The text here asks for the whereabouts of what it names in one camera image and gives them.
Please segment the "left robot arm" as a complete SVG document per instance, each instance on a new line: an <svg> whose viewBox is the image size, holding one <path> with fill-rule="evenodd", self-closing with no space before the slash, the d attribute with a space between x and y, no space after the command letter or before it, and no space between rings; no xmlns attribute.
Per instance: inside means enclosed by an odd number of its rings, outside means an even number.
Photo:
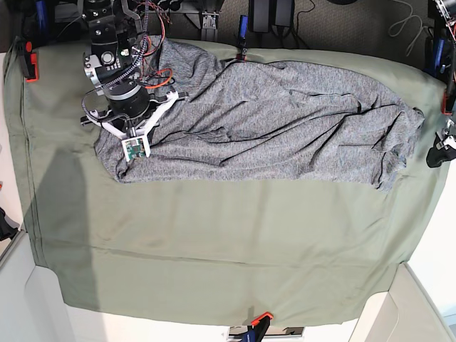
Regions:
<svg viewBox="0 0 456 342"><path fill-rule="evenodd" d="M425 44L425 72L445 83L441 113L444 127L435 133L426 157L427 166L438 168L455 159L455 2L429 1L428 17L434 21Z"/></svg>

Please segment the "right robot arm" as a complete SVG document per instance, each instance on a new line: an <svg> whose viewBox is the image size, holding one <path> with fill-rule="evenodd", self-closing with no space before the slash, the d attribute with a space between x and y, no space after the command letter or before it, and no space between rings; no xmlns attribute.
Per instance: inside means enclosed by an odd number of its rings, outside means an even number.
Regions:
<svg viewBox="0 0 456 342"><path fill-rule="evenodd" d="M82 107L81 122L98 125L121 140L144 135L146 123L159 105L155 90L171 85L173 72L159 68L167 14L157 1L84 1L82 17L88 25L90 50L84 71L108 107Z"/></svg>

